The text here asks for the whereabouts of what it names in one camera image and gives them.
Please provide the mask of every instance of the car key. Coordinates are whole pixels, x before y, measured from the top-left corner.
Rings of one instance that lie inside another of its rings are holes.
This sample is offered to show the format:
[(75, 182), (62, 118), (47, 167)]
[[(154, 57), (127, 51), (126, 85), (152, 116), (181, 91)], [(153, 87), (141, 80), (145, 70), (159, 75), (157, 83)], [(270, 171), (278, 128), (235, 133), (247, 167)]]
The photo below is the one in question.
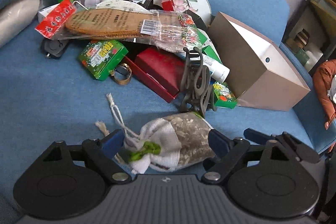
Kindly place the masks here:
[(46, 52), (46, 58), (59, 59), (68, 47), (69, 40), (50, 40), (43, 39), (41, 50)]

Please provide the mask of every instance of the brown sleeve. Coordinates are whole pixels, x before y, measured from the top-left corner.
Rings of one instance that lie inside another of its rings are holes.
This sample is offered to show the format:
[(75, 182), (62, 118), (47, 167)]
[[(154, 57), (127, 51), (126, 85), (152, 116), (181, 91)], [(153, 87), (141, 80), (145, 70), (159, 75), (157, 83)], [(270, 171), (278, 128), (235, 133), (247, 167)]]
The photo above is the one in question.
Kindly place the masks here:
[(313, 76), (317, 97), (327, 115), (327, 122), (325, 123), (326, 129), (329, 128), (330, 123), (335, 118), (335, 107), (328, 97), (328, 90), (331, 87), (332, 79), (333, 75), (331, 74), (331, 71), (325, 66), (319, 67)]

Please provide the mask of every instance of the green ribbon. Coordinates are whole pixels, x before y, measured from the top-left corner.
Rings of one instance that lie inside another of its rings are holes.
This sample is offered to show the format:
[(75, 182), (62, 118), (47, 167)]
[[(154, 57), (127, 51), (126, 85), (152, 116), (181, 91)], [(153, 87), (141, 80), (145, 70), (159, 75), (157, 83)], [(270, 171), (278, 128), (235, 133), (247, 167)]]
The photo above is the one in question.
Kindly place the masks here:
[(158, 145), (156, 143), (153, 143), (153, 142), (146, 141), (143, 144), (143, 147), (141, 148), (140, 151), (131, 152), (129, 161), (140, 160), (140, 159), (142, 159), (142, 157), (145, 154), (150, 154), (151, 153), (151, 154), (154, 154), (154, 155), (158, 155), (158, 154), (160, 154), (160, 152), (161, 152), (160, 145)]

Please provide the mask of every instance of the brown insole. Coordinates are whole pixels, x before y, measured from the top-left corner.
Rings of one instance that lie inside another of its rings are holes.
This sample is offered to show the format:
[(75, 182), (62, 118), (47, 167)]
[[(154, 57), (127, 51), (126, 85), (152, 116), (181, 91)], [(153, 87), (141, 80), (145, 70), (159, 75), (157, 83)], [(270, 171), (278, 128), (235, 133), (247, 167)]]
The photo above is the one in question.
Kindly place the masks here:
[(143, 21), (160, 21), (162, 29), (170, 31), (172, 26), (181, 27), (176, 14), (136, 13), (115, 9), (93, 9), (75, 13), (65, 27), (74, 33), (95, 37), (127, 38), (148, 37), (141, 34)]

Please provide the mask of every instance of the gold ring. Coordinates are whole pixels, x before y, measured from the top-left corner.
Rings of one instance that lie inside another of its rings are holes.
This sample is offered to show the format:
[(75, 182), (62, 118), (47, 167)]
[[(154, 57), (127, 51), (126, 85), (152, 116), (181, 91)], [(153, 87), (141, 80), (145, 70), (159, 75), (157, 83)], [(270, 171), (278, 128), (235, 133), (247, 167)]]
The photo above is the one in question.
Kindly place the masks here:
[[(124, 75), (126, 78), (125, 79), (119, 79), (116, 77), (115, 71), (118, 72), (118, 74)], [(110, 72), (110, 76), (113, 78), (113, 80), (118, 84), (118, 85), (127, 85), (132, 78), (132, 70), (127, 65), (126, 63), (118, 65), (114, 70)]]

